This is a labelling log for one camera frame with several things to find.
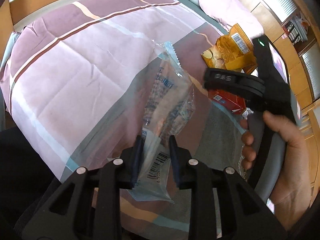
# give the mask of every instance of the yellow food package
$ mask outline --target yellow food package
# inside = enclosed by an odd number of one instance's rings
[[[239,24],[228,35],[218,38],[216,44],[201,54],[208,67],[234,71],[244,69],[251,73],[257,67],[253,45]]]

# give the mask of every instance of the red package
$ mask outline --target red package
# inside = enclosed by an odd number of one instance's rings
[[[208,96],[211,100],[224,106],[234,114],[242,114],[246,110],[244,99],[229,92],[223,90],[209,90]]]

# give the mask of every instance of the metal screw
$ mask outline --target metal screw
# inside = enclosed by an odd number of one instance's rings
[[[114,165],[121,165],[123,163],[123,159],[117,158],[113,160]]]
[[[190,159],[189,161],[188,161],[188,163],[190,164],[190,165],[192,165],[192,166],[196,166],[196,165],[198,165],[198,160],[196,160],[196,159]]]
[[[228,174],[234,174],[235,172],[236,172],[235,169],[232,167],[226,168],[226,173],[228,173]]]
[[[84,174],[85,172],[86,172],[85,167],[79,167],[79,168],[77,169],[77,173],[78,173],[78,174]]]

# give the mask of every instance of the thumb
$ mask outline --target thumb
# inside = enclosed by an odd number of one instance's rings
[[[298,127],[284,115],[274,115],[269,111],[263,113],[263,120],[273,131],[280,134],[282,139],[289,145],[300,148],[303,147],[304,138]]]

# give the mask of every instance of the green led light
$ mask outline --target green led light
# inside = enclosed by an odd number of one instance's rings
[[[260,44],[264,47],[264,44],[263,44],[263,42],[262,41],[260,41],[259,39],[258,39],[258,41],[260,42]]]

